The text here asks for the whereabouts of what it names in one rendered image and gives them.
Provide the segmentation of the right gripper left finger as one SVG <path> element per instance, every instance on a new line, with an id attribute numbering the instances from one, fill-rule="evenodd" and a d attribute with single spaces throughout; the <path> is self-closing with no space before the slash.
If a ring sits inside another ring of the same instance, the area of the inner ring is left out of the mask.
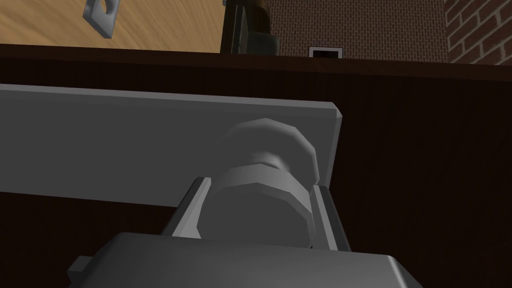
<path id="1" fill-rule="evenodd" d="M 197 177 L 162 230 L 163 236 L 200 239 L 197 224 L 211 187 L 209 177 Z"/>

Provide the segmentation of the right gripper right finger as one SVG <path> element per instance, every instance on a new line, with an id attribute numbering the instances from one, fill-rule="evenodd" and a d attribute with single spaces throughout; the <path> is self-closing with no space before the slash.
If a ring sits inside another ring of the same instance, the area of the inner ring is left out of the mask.
<path id="1" fill-rule="evenodd" d="M 350 252 L 351 248 L 329 189 L 326 186 L 314 185 L 310 201 L 314 224 L 311 248 Z"/>

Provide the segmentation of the grey round knob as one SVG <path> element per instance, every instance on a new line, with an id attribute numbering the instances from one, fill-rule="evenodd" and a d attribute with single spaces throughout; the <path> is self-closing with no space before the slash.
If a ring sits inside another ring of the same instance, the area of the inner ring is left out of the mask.
<path id="1" fill-rule="evenodd" d="M 269 118 L 238 123 L 219 140 L 212 162 L 197 222 L 202 239 L 313 246 L 317 155 L 297 128 Z"/>

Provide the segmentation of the grey drawer front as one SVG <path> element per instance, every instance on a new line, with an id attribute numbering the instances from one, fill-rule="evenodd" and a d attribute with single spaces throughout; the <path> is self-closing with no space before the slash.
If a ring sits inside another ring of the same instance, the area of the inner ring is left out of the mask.
<path id="1" fill-rule="evenodd" d="M 0 192 L 176 207 L 233 126 L 271 119 L 316 151 L 328 186 L 342 114 L 332 102 L 0 83 Z"/>

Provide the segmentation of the dark wooden cabinet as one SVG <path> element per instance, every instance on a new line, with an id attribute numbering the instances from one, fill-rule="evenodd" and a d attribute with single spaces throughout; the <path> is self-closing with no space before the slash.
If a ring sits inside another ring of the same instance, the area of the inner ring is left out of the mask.
<path id="1" fill-rule="evenodd" d="M 0 44 L 0 83 L 327 101 L 351 248 L 424 288 L 512 288 L 512 59 L 504 65 Z"/>

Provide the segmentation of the dark coffee machine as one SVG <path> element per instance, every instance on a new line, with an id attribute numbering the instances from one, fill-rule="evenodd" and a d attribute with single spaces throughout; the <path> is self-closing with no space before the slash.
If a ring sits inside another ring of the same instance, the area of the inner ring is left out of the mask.
<path id="1" fill-rule="evenodd" d="M 280 39 L 271 34 L 265 0 L 222 0 L 225 6 L 221 54 L 277 56 Z"/>

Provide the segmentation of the white wall socket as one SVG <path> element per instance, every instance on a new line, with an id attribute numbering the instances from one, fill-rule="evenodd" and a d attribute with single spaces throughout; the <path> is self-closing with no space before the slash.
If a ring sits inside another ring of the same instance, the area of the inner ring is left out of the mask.
<path id="1" fill-rule="evenodd" d="M 309 46 L 309 58 L 332 58 L 342 59 L 344 56 L 344 49 L 342 47 L 318 47 Z"/>

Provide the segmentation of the grey square wall plate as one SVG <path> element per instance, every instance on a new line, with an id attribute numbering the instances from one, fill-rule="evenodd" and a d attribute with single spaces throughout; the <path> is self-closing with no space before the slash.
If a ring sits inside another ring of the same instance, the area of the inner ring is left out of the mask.
<path id="1" fill-rule="evenodd" d="M 103 38 L 111 39 L 121 0 L 104 0 L 106 11 L 103 10 L 101 1 L 102 0 L 86 0 L 82 17 Z"/>

